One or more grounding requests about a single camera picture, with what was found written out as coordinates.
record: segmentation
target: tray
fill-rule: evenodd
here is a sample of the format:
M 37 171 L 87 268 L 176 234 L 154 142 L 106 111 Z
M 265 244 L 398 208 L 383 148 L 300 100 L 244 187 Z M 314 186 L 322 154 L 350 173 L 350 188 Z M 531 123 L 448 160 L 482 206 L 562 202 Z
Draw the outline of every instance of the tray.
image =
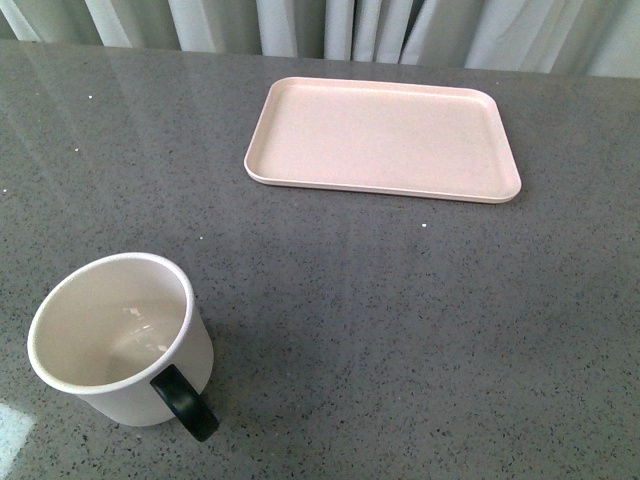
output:
M 521 187 L 494 100 L 427 85 L 279 80 L 244 165 L 271 185 L 471 202 Z

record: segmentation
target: mug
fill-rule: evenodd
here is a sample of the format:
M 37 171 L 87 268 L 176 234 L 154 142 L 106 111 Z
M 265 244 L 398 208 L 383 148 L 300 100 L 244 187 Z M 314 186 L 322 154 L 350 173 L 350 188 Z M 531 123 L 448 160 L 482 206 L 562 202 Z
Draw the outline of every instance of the mug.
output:
M 218 420 L 200 397 L 213 345 L 185 273 L 166 258 L 122 253 L 57 285 L 27 340 L 36 374 L 123 425 L 178 417 L 204 441 Z

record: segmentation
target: countertop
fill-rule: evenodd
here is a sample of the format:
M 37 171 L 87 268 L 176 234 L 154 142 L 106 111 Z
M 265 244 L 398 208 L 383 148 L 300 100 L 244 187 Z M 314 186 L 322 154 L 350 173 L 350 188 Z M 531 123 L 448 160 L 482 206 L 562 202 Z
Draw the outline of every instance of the countertop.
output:
M 259 184 L 244 154 L 287 76 L 484 91 L 522 191 Z M 16 41 L 0 77 L 7 479 L 640 476 L 640 80 Z M 124 251 L 193 283 L 205 443 L 117 425 L 29 365 L 47 293 Z

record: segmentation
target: mug rim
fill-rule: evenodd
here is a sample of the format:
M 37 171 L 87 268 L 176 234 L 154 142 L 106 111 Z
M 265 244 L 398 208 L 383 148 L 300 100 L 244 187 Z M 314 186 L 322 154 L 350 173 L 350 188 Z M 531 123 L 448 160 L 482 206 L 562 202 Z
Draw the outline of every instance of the mug rim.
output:
M 146 367 L 145 369 L 139 371 L 135 375 L 131 375 L 130 377 L 124 378 L 122 380 L 118 380 L 113 383 L 106 383 L 103 385 L 76 385 L 74 383 L 65 382 L 63 380 L 58 379 L 55 375 L 51 374 L 41 363 L 40 358 L 38 356 L 37 348 L 36 348 L 36 337 L 38 335 L 38 329 L 40 326 L 40 321 L 42 319 L 42 315 L 47 308 L 49 302 L 58 294 L 58 292 L 64 288 L 67 284 L 72 282 L 78 276 L 86 273 L 89 270 L 93 270 L 96 267 L 104 265 L 106 263 L 113 263 L 118 261 L 126 261 L 126 260 L 147 260 L 152 261 L 161 266 L 167 268 L 173 273 L 177 279 L 180 281 L 182 287 L 184 288 L 184 293 L 186 297 L 186 308 L 184 313 L 184 318 L 182 319 L 182 325 L 180 326 L 180 330 L 176 335 L 176 338 L 171 342 L 171 345 L 164 352 L 160 358 L 158 358 L 151 365 Z M 193 319 L 193 309 L 195 304 L 195 295 L 193 292 L 193 287 L 191 286 L 191 282 L 187 275 L 182 271 L 178 265 L 173 263 L 171 260 L 162 257 L 160 255 L 156 255 L 153 253 L 145 253 L 145 252 L 126 252 L 126 253 L 117 253 L 115 255 L 109 255 L 107 257 L 100 258 L 98 260 L 94 260 L 90 262 L 68 276 L 66 276 L 60 283 L 58 283 L 51 292 L 45 297 L 42 301 L 38 310 L 36 311 L 33 320 L 31 322 L 31 326 L 29 327 L 29 335 L 27 337 L 27 353 L 29 356 L 29 361 L 31 362 L 31 366 L 36 374 L 48 385 L 59 390 L 61 392 L 72 393 L 75 395 L 99 395 L 103 393 L 114 392 L 117 390 L 122 390 L 124 388 L 130 387 L 131 385 L 135 385 L 136 383 L 141 382 L 146 378 L 150 378 L 162 371 L 164 367 L 166 367 L 170 359 L 173 357 L 175 352 L 182 345 L 187 331 L 191 325 Z

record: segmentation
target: white curtain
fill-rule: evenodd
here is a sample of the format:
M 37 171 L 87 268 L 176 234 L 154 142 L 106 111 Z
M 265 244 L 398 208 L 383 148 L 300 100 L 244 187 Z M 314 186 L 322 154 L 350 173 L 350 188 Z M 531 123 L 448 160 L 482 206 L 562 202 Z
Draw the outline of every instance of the white curtain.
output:
M 0 38 L 640 78 L 640 0 L 0 0 Z

